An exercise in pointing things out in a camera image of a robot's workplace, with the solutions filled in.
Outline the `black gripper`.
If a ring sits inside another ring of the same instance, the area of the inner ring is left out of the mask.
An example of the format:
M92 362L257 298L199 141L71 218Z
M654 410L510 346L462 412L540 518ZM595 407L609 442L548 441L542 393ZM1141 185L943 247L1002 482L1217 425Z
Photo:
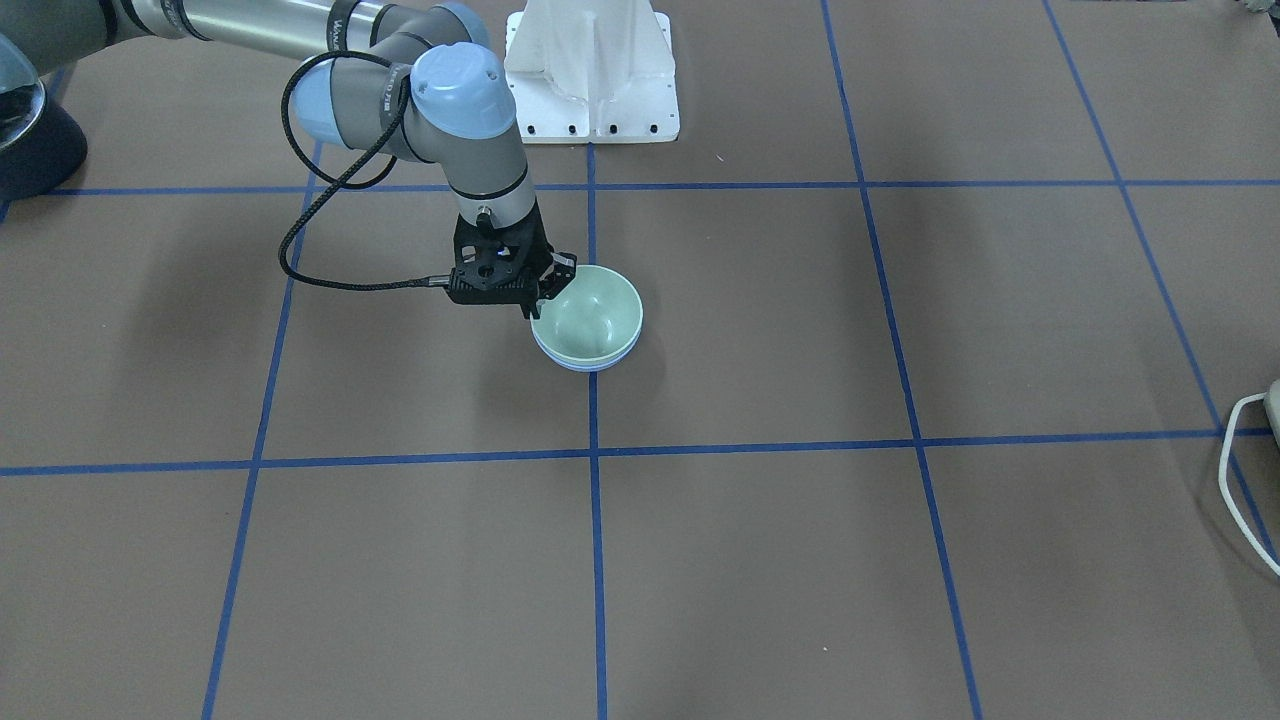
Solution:
M445 295L465 306L515 305L526 320L540 318L540 306L575 279L579 258L553 252L541 210L513 225L495 228L486 218L454 224L454 266Z

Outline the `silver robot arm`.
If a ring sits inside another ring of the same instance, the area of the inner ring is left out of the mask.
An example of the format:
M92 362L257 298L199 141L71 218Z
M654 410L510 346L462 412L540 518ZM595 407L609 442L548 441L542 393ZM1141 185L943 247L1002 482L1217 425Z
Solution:
M355 174L383 154L390 164L438 164L460 208L454 265L408 279L461 305L515 305L527 319L573 279L576 259L547 241L517 127L516 101L483 19L461 3L426 9L390 1L5 1L3 32L3 201L58 187L87 142L44 77L131 38L192 38L293 58L280 100L294 126L360 151L287 231L282 270L301 283L291 246L340 190L372 187Z

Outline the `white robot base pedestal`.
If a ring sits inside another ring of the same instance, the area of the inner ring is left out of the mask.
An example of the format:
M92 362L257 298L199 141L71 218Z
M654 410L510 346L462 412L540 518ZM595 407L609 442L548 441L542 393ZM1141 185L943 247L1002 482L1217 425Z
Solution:
M527 145L680 137L672 23L649 1L529 1L507 17L504 50Z

